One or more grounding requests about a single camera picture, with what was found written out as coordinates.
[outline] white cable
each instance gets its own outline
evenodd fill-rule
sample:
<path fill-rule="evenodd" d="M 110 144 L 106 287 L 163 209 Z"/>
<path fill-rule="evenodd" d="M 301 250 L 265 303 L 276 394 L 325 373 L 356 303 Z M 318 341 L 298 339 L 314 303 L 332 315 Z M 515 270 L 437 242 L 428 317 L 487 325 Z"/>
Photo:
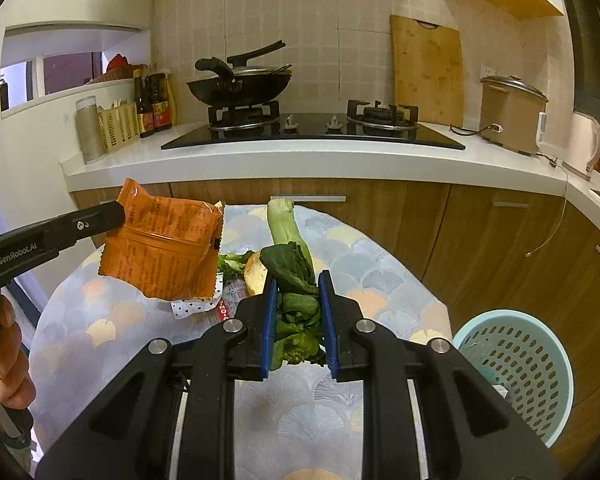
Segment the white cable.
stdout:
<path fill-rule="evenodd" d="M 567 186 L 564 188 L 564 203 L 562 204 L 562 213 L 560 213 L 560 220 L 558 221 L 558 225 L 555 227 L 554 232 L 551 233 L 551 236 L 549 236 L 547 238 L 547 240 L 545 240 L 542 243 L 542 245 L 535 248 L 533 251 L 530 251 L 527 254 L 525 254 L 525 258 L 528 258 L 532 254 L 537 253 L 540 249 L 542 249 L 545 245 L 547 245 L 552 240 L 552 238 L 555 236 L 555 234 L 558 232 L 558 229 L 560 228 L 560 225 L 562 224 L 562 219 L 564 218 L 564 211 L 565 211 L 565 209 L 567 209 L 567 191 L 569 190 L 569 173 L 567 173 L 567 170 L 565 170 L 562 167 L 562 165 L 560 165 L 560 169 L 564 171 L 564 176 L 567 179 Z"/>

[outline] white electric kettle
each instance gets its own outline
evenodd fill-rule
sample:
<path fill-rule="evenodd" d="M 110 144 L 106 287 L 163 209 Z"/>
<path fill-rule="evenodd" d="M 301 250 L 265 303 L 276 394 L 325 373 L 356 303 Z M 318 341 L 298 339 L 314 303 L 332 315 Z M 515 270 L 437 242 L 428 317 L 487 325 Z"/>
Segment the white electric kettle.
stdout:
<path fill-rule="evenodd" d="M 595 118 L 574 112 L 571 137 L 562 165 L 585 180 L 591 180 L 593 167 L 600 159 L 600 123 Z"/>

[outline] silver screw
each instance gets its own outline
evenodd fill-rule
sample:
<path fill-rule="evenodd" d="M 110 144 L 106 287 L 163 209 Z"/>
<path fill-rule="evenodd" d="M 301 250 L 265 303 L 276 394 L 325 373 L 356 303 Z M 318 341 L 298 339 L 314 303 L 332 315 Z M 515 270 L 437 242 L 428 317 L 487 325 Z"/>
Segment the silver screw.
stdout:
<path fill-rule="evenodd" d="M 154 355 L 164 354 L 169 347 L 164 339 L 154 339 L 149 343 L 149 352 Z"/>
<path fill-rule="evenodd" d="M 376 329 L 376 324 L 370 319 L 361 319 L 359 322 L 356 323 L 356 329 L 359 332 L 369 334 Z"/>
<path fill-rule="evenodd" d="M 429 341 L 429 346 L 431 346 L 431 349 L 438 354 L 446 354 L 451 350 L 449 341 L 442 339 L 441 337 Z"/>
<path fill-rule="evenodd" d="M 239 319 L 227 319 L 223 324 L 222 328 L 224 328 L 225 332 L 230 334 L 235 334 L 236 332 L 240 332 L 242 330 L 242 322 Z"/>

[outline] finger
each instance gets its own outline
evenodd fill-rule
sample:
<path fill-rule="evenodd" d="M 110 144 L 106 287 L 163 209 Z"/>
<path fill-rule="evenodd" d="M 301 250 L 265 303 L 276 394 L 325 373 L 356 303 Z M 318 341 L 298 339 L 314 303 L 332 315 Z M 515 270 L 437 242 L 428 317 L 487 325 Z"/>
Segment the finger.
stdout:
<path fill-rule="evenodd" d="M 4 296 L 0 296 L 0 326 L 10 327 L 16 322 L 16 313 L 11 302 Z"/>
<path fill-rule="evenodd" d="M 17 323 L 0 330 L 0 379 L 4 379 L 18 359 L 22 332 Z"/>
<path fill-rule="evenodd" d="M 29 360 L 24 352 L 18 354 L 18 359 L 13 368 L 4 379 L 0 379 L 0 403 L 4 403 L 16 393 L 29 371 Z"/>
<path fill-rule="evenodd" d="M 31 405 L 35 398 L 36 387 L 27 374 L 20 387 L 8 400 L 3 402 L 3 405 L 7 408 L 13 408 L 14 410 L 24 410 Z"/>

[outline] orange snack package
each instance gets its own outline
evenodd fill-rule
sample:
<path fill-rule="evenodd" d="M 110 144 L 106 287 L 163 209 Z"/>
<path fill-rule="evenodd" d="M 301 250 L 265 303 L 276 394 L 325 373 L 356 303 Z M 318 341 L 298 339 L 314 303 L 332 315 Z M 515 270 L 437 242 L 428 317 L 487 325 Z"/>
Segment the orange snack package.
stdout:
<path fill-rule="evenodd" d="M 128 178 L 118 196 L 125 223 L 107 233 L 98 273 L 148 298 L 211 298 L 216 286 L 222 207 L 149 195 Z"/>

